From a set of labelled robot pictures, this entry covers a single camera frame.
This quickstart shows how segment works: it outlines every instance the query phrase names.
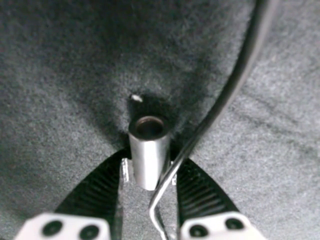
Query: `gray carpet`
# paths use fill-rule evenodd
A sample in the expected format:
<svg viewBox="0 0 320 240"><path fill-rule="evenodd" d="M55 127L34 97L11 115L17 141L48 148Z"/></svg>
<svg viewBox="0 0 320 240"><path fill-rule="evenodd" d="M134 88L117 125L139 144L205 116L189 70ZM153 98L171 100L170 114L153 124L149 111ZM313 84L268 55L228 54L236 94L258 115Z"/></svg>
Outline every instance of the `gray carpet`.
<svg viewBox="0 0 320 240"><path fill-rule="evenodd" d="M252 9L251 0L1 1L0 238L53 211L125 146L135 114L169 118L183 145L231 73ZM320 236L319 15L318 0L281 3L250 78L191 156L270 240ZM123 239L160 239L150 193L134 182L125 191ZM172 186L161 213L174 233Z"/></svg>

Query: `hole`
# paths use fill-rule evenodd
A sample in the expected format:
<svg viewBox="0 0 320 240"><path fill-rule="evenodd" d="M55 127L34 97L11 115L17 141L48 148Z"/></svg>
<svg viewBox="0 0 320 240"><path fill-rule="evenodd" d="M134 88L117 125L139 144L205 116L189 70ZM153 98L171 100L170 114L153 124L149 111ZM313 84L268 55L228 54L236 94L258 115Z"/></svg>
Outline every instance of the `hole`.
<svg viewBox="0 0 320 240"><path fill-rule="evenodd" d="M99 234L99 228L95 225L89 225L84 227L80 232L80 239L92 240L95 239Z"/></svg>
<svg viewBox="0 0 320 240"><path fill-rule="evenodd" d="M62 228L62 222L61 221L51 221L47 223L44 228L42 229L42 234L46 237L51 237L53 235L56 235L58 232L60 232Z"/></svg>
<svg viewBox="0 0 320 240"><path fill-rule="evenodd" d="M159 118L147 116L139 119L135 129L142 138L153 139L163 132L164 123Z"/></svg>
<svg viewBox="0 0 320 240"><path fill-rule="evenodd" d="M191 237L196 237L196 238L205 237L208 235L208 230L202 225L192 226L189 232Z"/></svg>
<svg viewBox="0 0 320 240"><path fill-rule="evenodd" d="M236 218L229 218L227 221L225 221L225 225L228 229L231 229L231 230L237 230L237 229L244 228L243 223Z"/></svg>

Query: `wire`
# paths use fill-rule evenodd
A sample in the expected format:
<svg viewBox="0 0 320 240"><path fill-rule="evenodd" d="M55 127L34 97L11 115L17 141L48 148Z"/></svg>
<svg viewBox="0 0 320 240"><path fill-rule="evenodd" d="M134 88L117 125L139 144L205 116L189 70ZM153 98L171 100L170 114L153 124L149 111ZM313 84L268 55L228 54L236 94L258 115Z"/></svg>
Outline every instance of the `wire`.
<svg viewBox="0 0 320 240"><path fill-rule="evenodd" d="M175 158L173 164L166 171L163 180L159 183L149 204L149 216L155 228L159 231L162 240L168 240L163 223L156 216L156 207L161 197L165 193L174 175L180 166L189 157L199 139L211 127L217 125L228 106L233 102L237 93L248 78L253 65L262 49L263 43L271 26L274 13L280 0L257 0L250 25L246 32L242 49L239 53L233 71L223 87L218 99L209 110L206 117L196 128L192 137L183 146L182 150Z"/></svg>

